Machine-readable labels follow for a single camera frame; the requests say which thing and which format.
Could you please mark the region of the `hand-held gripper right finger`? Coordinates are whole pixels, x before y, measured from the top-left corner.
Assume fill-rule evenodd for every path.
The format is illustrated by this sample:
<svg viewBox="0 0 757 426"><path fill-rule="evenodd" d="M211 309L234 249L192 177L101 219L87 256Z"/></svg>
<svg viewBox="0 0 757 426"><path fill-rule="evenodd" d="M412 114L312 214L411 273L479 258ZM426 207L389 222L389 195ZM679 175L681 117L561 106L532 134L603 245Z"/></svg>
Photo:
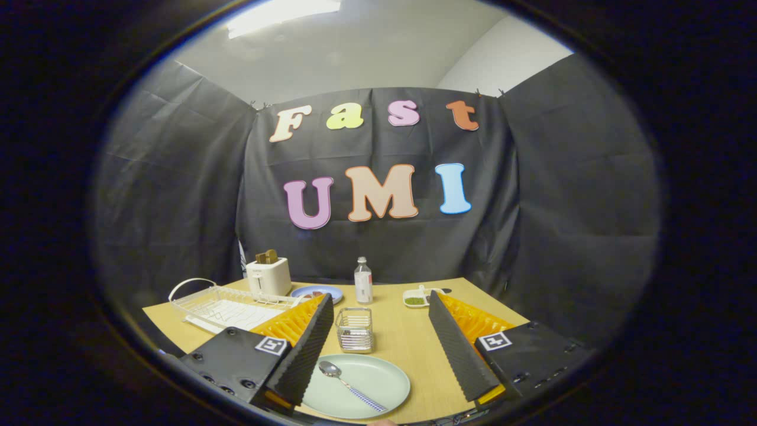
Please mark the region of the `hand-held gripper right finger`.
<svg viewBox="0 0 757 426"><path fill-rule="evenodd" d="M538 322L509 324L441 293L429 301L429 319L458 385L479 408L540 395L594 353Z"/></svg>

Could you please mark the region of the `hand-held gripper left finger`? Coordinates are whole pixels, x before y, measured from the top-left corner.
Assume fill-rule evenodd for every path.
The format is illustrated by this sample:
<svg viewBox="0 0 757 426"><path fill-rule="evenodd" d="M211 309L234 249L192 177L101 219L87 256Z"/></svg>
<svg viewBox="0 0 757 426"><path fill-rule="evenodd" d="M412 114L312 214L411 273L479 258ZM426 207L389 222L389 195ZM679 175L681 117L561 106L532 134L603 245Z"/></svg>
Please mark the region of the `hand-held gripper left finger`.
<svg viewBox="0 0 757 426"><path fill-rule="evenodd" d="M303 401L333 321L333 297L321 294L253 331L227 327L179 361L242 404L292 412Z"/></svg>

